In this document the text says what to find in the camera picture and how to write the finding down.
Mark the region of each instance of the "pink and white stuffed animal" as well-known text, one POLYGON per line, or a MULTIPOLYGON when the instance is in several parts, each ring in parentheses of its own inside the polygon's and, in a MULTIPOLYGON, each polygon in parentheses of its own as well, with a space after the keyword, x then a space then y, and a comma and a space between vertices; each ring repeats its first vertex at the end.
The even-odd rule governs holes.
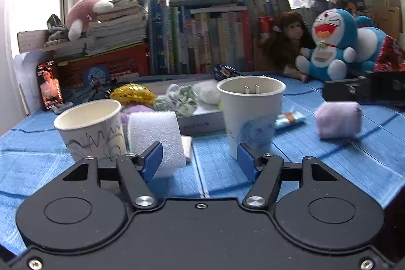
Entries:
POLYGON ((82 32, 87 31, 89 22, 97 21, 97 14, 109 12, 113 8, 114 4, 112 2, 79 0, 66 18, 66 27, 69 29, 69 40, 78 40, 82 32))

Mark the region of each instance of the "blue plush toy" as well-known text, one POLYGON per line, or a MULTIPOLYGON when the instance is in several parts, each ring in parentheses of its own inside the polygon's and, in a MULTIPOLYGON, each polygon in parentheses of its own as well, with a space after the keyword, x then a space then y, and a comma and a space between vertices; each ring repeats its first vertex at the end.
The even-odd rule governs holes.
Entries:
POLYGON ((312 38, 317 47, 301 48, 297 69, 320 80, 344 79, 356 58, 357 24, 352 15, 338 8, 321 13, 312 25, 312 38))
POLYGON ((384 45, 387 34, 375 28, 372 20, 366 16, 358 16, 356 22, 358 39, 355 47, 356 59, 352 68, 360 74, 374 70, 375 60, 384 45))

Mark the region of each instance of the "smartphone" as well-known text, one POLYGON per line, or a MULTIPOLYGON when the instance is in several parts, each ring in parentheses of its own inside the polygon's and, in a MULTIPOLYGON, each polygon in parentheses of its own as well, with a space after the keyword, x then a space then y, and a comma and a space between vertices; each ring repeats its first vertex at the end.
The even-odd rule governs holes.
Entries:
POLYGON ((53 61, 40 63, 36 67, 36 78, 45 109, 51 109, 53 105, 63 103, 57 66, 53 61))

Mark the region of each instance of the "blue candy wrapper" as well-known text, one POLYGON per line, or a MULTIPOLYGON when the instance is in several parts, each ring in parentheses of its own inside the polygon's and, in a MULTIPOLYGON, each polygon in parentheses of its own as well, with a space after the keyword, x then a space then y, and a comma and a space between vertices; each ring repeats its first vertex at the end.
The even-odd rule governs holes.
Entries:
POLYGON ((290 125, 303 122, 306 117, 298 111, 285 112, 279 114, 276 119, 276 129, 288 127, 290 125))

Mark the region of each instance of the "paper cup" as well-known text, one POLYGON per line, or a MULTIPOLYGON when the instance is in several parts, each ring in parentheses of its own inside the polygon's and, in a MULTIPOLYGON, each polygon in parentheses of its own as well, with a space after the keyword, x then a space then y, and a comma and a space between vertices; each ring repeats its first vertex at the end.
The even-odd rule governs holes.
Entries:
POLYGON ((56 117, 53 125, 74 161, 86 156, 115 161, 126 153, 120 110, 121 104, 116 100, 97 100, 75 106, 56 117))
POLYGON ((285 84, 270 77, 238 76, 219 82, 217 88, 221 93, 231 156, 236 159, 236 149, 242 142, 258 155, 268 153, 285 84), (256 85, 259 94, 255 93, 256 85))

